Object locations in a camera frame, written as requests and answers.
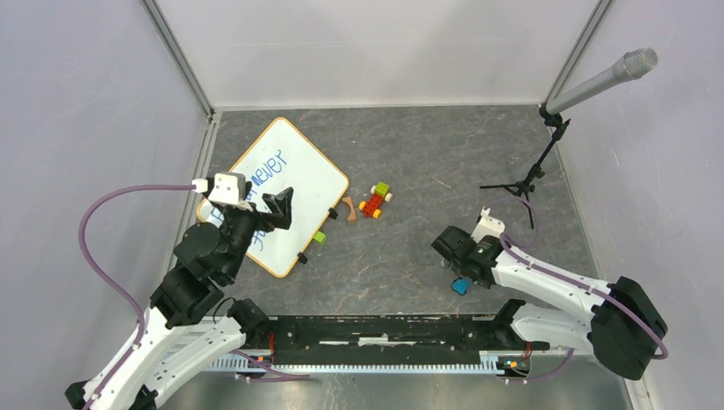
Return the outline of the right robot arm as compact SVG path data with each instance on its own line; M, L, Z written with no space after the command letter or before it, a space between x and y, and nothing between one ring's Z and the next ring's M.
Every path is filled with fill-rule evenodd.
M457 274L452 288L460 295L472 284L497 285L547 303L520 302L494 323L493 338L505 349L523 341L567 347L629 380L642 379L652 361L668 356L668 326L631 278L611 283L581 276L526 254L505 234L475 239L453 225L431 247Z

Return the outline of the white whiteboard orange frame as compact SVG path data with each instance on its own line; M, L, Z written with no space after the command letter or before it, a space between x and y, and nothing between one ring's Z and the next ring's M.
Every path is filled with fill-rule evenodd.
M254 234L247 257L276 278L287 276L347 191L347 176L291 122L276 118L231 168L252 183L248 200L261 212L265 193L293 188L288 230Z

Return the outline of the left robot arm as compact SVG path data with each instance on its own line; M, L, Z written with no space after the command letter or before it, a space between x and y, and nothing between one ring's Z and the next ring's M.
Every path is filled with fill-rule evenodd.
M127 193L147 190L194 191L202 194L224 220L220 226L190 226L173 253L177 261L149 299L139 303L110 278L91 256L86 240L90 217L105 202ZM234 284L256 232L288 230L292 225L294 190L288 187L262 199L267 211L240 195L222 199L210 179L189 184L142 184L122 188L96 200L79 226L81 252L96 274L126 299L137 315L134 333L113 359L93 378L70 384L65 391L73 409L157 409L181 385L223 354L245 345L261 346L270 333L270 320L251 300L234 302L202 336L177 353L167 352L193 331L205 314L222 302L226 285Z

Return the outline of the blue whiteboard eraser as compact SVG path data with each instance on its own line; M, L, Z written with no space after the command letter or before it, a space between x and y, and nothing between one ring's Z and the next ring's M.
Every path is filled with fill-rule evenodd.
M451 283L451 289L456 294L465 296L473 283L470 278L456 278Z

